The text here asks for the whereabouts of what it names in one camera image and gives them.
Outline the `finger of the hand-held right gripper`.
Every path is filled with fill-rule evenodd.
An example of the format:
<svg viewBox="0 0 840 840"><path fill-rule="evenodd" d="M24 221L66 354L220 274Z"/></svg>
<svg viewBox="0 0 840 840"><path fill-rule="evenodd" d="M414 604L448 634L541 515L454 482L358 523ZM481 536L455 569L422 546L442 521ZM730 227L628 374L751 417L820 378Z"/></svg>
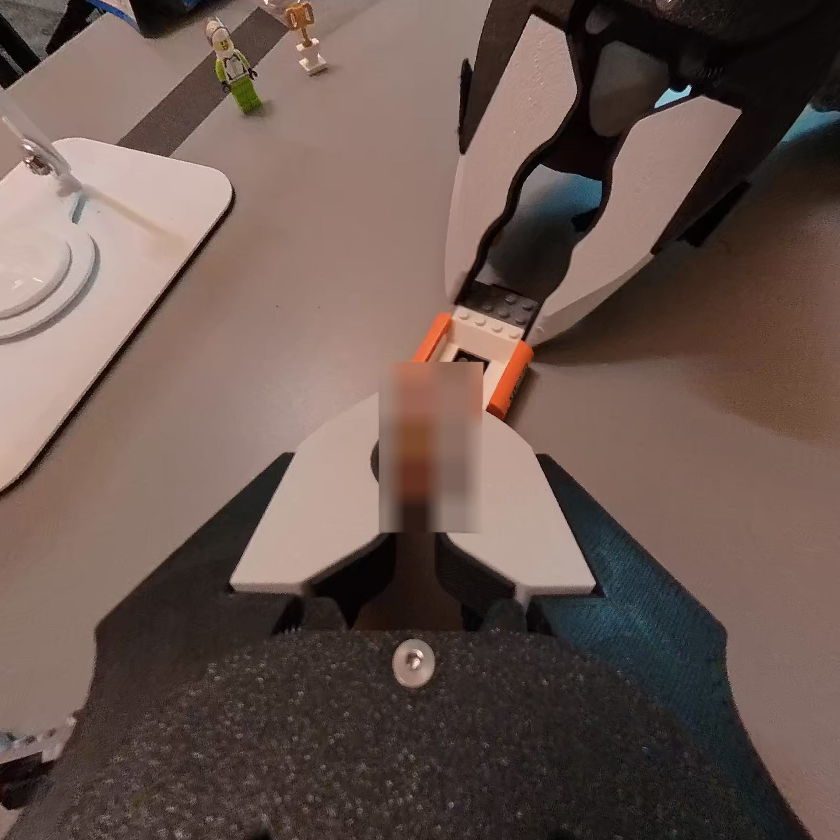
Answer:
<svg viewBox="0 0 840 840"><path fill-rule="evenodd" d="M458 159L447 228L447 300L480 270L515 206L525 169L553 140L578 98L566 33L531 15Z"/></svg>
<svg viewBox="0 0 840 840"><path fill-rule="evenodd" d="M740 117L739 108L698 96L653 111L627 132L605 204L543 303L532 344L572 328L653 259L660 236Z"/></svg>

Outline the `white book stand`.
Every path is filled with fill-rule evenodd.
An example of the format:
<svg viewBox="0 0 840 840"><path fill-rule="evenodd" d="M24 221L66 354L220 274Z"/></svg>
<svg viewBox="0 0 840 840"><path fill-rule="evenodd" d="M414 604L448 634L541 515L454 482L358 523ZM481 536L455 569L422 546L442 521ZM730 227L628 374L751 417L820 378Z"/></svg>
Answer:
<svg viewBox="0 0 840 840"><path fill-rule="evenodd" d="M217 169L50 141L2 91L1 485L20 480L233 202Z"/></svg>

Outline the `orange white lego car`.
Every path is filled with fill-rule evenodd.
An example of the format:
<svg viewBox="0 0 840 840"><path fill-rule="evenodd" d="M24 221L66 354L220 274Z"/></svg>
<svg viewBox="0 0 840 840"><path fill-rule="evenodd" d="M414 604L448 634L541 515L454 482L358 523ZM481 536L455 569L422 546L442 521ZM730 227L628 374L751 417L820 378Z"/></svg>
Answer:
<svg viewBox="0 0 840 840"><path fill-rule="evenodd" d="M532 362L526 338L538 310L535 300L516 291L476 282L451 312L436 316L412 361L479 364L482 405L505 421Z"/></svg>

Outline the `small gold trophy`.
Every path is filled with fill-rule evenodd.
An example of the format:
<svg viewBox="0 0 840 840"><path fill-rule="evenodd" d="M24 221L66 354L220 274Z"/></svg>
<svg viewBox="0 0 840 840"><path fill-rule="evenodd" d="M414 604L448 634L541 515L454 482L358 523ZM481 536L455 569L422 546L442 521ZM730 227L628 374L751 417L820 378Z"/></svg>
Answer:
<svg viewBox="0 0 840 840"><path fill-rule="evenodd" d="M328 68L327 61L320 52L318 38L310 33L316 24L313 7L309 1L291 3L284 11L284 17L290 32L298 36L296 49L298 63L309 77L315 77Z"/></svg>

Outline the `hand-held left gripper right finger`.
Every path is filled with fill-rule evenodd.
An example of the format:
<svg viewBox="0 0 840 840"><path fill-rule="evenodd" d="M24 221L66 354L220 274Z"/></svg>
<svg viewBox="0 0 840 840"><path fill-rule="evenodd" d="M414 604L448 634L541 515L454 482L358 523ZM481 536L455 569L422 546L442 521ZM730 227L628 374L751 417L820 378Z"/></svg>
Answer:
<svg viewBox="0 0 840 840"><path fill-rule="evenodd" d="M440 584L485 612L510 599L591 595L596 581L531 446L502 421L484 421L476 524L440 534Z"/></svg>

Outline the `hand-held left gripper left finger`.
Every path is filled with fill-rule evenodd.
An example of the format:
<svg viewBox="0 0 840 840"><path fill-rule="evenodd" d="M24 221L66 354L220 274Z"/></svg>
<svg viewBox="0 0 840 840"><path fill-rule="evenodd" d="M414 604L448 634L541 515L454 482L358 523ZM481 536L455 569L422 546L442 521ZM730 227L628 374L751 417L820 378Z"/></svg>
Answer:
<svg viewBox="0 0 840 840"><path fill-rule="evenodd" d="M235 591L326 597L343 612L384 591L396 536L380 530L379 436L379 404L363 401L303 441L230 577Z"/></svg>

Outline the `green minifigure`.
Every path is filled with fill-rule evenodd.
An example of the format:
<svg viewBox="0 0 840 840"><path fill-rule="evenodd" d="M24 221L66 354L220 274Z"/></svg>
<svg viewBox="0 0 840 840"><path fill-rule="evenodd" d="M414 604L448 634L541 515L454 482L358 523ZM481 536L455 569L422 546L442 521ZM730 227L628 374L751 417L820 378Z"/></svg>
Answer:
<svg viewBox="0 0 840 840"><path fill-rule="evenodd" d="M243 114L260 110L262 101L254 86L257 74L245 54L235 47L228 28L218 17L206 21L205 37L213 49L216 77L225 92L233 97Z"/></svg>

